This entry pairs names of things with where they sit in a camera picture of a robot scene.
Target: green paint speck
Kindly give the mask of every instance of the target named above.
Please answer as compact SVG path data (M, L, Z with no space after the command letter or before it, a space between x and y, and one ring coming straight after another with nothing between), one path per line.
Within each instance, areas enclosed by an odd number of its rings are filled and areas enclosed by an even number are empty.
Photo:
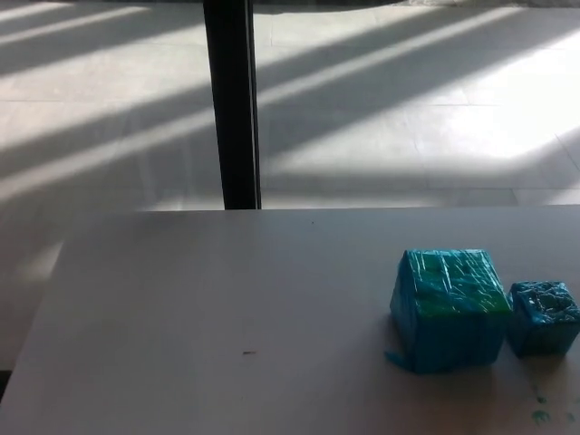
M532 412L532 419L537 426L541 425L542 423L549 423L550 422L550 414L545 411L534 411Z

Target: sunlight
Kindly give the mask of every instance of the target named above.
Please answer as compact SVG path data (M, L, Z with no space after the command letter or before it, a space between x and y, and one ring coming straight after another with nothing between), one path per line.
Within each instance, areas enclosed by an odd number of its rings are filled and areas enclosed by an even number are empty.
M87 24L102 23L111 18L117 18L121 16L135 15L142 13L143 8L138 7L119 7L116 9L104 10L98 14L92 14L88 16L81 16L79 18L73 18L71 20L56 23L47 24L40 27L35 27L28 30L23 30L22 32L14 32L12 34L7 34L0 36L0 47L4 44L15 43L15 42L25 42L28 38L48 35L54 32L62 30L70 30L73 28L81 28Z
M395 60L406 53L411 53L422 47L428 47L439 41L445 41L453 36L466 34L474 29L485 27L495 20L516 14L518 14L518 9L516 8L490 9L485 14L470 17L461 22L449 24L425 34L419 34L400 43L364 53L350 61L338 63L327 68L322 67L313 73L297 77L294 80L289 80L274 88L260 92L257 97L258 104L292 99L293 96L299 93L313 91L329 82L332 83L344 77L363 73L373 66Z
M14 20L15 18L24 18L29 15L36 15L41 12L53 11L57 9L65 9L71 8L74 5L71 4L63 4L63 3L34 3L34 4L26 4L23 3L21 7L17 7L15 9L9 9L7 11L3 11L0 9L0 23L5 21Z
M114 160L155 147L160 142L175 140L192 131L201 130L213 123L213 109L205 109L185 119L167 122L158 127L141 130L122 140L105 142L98 147L73 153L65 158L23 170L0 180L0 202L38 189L47 184L68 179L91 169L97 169Z

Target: plastic wrap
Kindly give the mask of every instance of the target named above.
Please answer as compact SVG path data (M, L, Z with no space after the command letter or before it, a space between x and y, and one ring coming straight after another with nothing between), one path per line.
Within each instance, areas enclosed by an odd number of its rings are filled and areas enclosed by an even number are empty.
M407 251L421 315L508 311L488 253L476 249Z
M564 354L580 332L580 310L561 282L512 285L508 338L518 356Z
M389 359L414 372L445 372L493 363L511 308L485 251L409 250L391 315L405 354Z
M580 310L564 283L522 282L511 291L518 293L534 324L580 322Z

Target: wrapped box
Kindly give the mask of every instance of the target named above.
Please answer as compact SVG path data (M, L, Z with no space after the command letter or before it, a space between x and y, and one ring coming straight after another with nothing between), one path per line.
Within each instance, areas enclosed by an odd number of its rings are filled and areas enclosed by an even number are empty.
M517 356L565 354L580 332L580 310L566 284L523 282L511 286L514 317L507 337Z
M399 264L391 315L405 367L446 372L493 363L511 307L487 252L408 250Z

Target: large blue cube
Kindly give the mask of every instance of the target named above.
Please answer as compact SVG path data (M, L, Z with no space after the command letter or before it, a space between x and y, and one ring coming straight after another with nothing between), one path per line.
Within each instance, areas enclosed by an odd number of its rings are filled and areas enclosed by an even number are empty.
M410 370L447 372L493 363L511 314L487 252L404 252L391 315Z
M507 337L517 356L565 354L580 332L580 310L566 284L522 282L511 286L514 317Z

